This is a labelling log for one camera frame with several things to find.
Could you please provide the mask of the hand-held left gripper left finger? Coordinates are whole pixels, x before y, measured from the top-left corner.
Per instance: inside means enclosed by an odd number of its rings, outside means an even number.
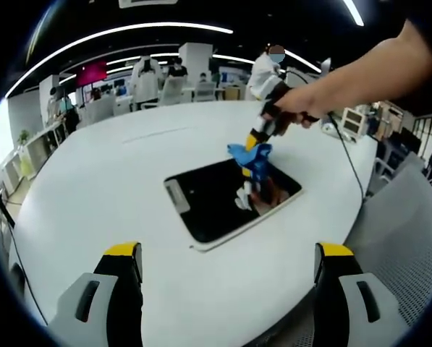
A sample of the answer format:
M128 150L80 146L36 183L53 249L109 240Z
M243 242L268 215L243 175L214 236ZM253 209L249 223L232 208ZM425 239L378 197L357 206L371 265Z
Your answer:
M60 346L142 346L141 243L105 251L60 297L48 324Z

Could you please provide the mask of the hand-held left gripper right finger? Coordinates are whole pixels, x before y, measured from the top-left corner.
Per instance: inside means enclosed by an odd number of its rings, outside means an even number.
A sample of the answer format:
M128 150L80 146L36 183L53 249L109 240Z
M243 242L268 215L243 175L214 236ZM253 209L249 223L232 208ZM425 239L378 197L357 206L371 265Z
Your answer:
M342 244L315 245L314 346L395 346L408 326L396 296Z

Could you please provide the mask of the person's right hand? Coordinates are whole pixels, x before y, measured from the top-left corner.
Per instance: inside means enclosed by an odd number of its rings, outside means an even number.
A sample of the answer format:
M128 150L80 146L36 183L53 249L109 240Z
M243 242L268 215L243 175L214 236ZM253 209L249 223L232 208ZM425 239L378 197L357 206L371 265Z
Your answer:
M334 96L316 84L291 89L275 102L282 112L290 113L287 123L309 129L334 107Z

